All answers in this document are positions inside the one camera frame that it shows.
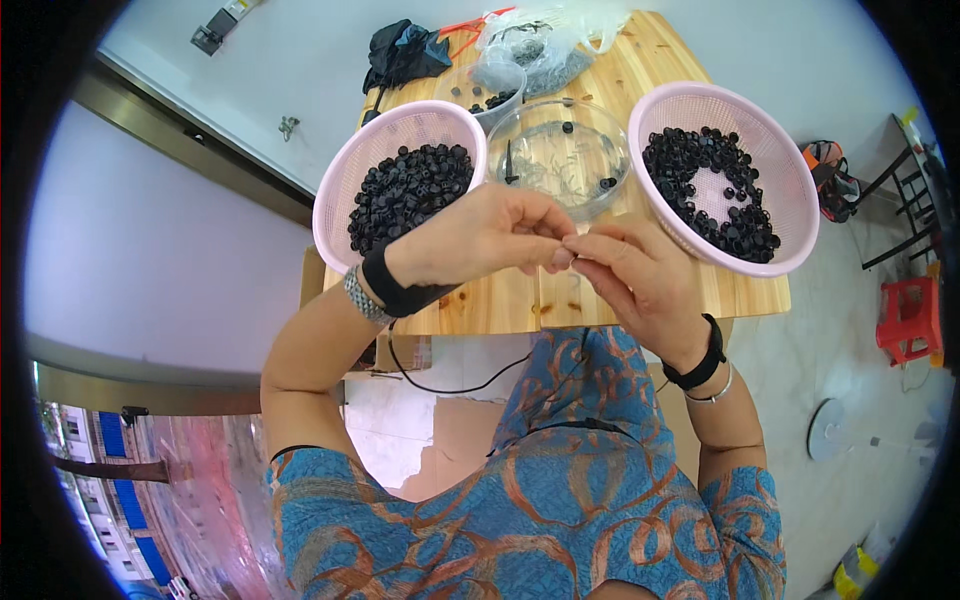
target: black plastic bag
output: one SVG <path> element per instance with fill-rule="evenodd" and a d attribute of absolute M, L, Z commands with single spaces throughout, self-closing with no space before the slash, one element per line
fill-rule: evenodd
<path fill-rule="evenodd" d="M 450 40 L 437 41 L 439 32 L 428 32 L 410 19 L 388 25 L 370 40 L 370 71 L 363 93 L 373 87 L 397 87 L 421 77 L 437 77 L 450 66 Z"/>

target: window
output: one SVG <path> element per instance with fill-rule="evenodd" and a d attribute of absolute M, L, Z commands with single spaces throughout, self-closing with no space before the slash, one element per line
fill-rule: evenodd
<path fill-rule="evenodd" d="M 100 508 L 100 502 L 98 502 L 93 496 L 84 498 L 84 505 L 86 506 L 86 511 L 92 515 L 99 515 L 103 512 L 103 510 Z"/>

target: black wristband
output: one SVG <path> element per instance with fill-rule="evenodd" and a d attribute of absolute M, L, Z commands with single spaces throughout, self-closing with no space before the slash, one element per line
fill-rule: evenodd
<path fill-rule="evenodd" d="M 386 244 L 377 244 L 373 247 L 363 261 L 363 277 L 367 280 L 367 285 L 378 298 L 383 300 L 383 312 L 391 317 L 408 317 L 422 308 L 428 306 L 440 297 L 449 294 L 460 287 L 456 285 L 411 285 L 403 287 L 394 279 L 393 274 L 387 269 L 387 261 L 384 257 Z"/>
<path fill-rule="evenodd" d="M 707 347 L 707 354 L 700 364 L 693 368 L 693 371 L 680 374 L 676 369 L 663 363 L 663 374 L 666 378 L 676 383 L 682 390 L 689 392 L 693 388 L 707 383 L 716 373 L 720 363 L 727 362 L 727 356 L 723 353 L 723 335 L 720 333 L 720 326 L 717 325 L 712 315 L 704 313 L 704 319 L 710 323 L 710 339 Z"/>

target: wooden table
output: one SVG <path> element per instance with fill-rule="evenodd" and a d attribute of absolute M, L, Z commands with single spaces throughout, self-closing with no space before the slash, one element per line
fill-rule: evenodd
<path fill-rule="evenodd" d="M 450 36 L 450 54 L 472 36 L 456 32 Z M 473 47 L 453 61 L 457 68 L 477 60 Z M 704 67 L 694 58 L 677 32 L 656 12 L 634 12 L 611 50 L 596 57 L 582 73 L 559 93 L 535 100 L 563 97 L 587 100 L 605 107 L 627 128 L 630 111 L 644 93 L 655 86 L 678 80 L 710 82 Z M 433 98 L 439 79 L 421 79 L 400 90 L 388 90 L 380 102 L 386 111 L 414 100 Z M 377 90 L 371 90 L 363 112 L 373 108 Z M 654 219 L 636 176 L 628 179 L 616 204 L 598 221 L 633 212 Z M 790 309 L 790 287 L 786 276 L 755 279 L 690 258 L 696 272 L 704 312 L 714 317 L 750 317 L 786 312 Z M 327 267 L 324 288 L 342 278 Z M 551 276 L 540 271 L 528 277 L 517 269 L 461 286 L 418 314 L 400 320 L 396 333 L 410 335 L 452 335 L 478 333 L 520 333 L 546 327 L 573 327 L 616 324 L 610 307 L 592 287 L 572 270 Z"/>

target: pink plastic basket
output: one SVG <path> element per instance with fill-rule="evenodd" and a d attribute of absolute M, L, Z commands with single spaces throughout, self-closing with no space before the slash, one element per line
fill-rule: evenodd
<path fill-rule="evenodd" d="M 324 261 L 340 274 L 360 264 L 359 252 L 350 249 L 347 225 L 356 207 L 354 196 L 368 169 L 396 149 L 411 150 L 423 144 L 460 144 L 473 160 L 469 189 L 487 173 L 487 137 L 465 108 L 449 102 L 423 100 L 392 108 L 355 133 L 333 158 L 313 204 L 313 239 Z"/>
<path fill-rule="evenodd" d="M 765 265 L 740 260 L 714 248 L 670 208 L 660 195 L 643 163 L 643 150 L 651 132 L 664 127 L 699 131 L 704 125 L 723 133 L 737 132 L 738 146 L 753 157 L 760 172 L 755 185 L 763 188 L 763 208 L 770 212 L 780 248 Z M 650 199 L 663 229 L 685 250 L 707 262 L 753 277 L 776 277 L 804 263 L 813 250 L 820 226 L 817 190 L 800 150 L 787 132 L 760 107 L 716 85 L 674 82 L 660 85 L 636 103 L 627 130 L 634 171 Z M 722 174 L 700 169 L 694 176 L 698 210 L 705 210 L 719 223 L 729 221 L 727 210 L 740 206 L 723 197 L 730 186 Z"/>

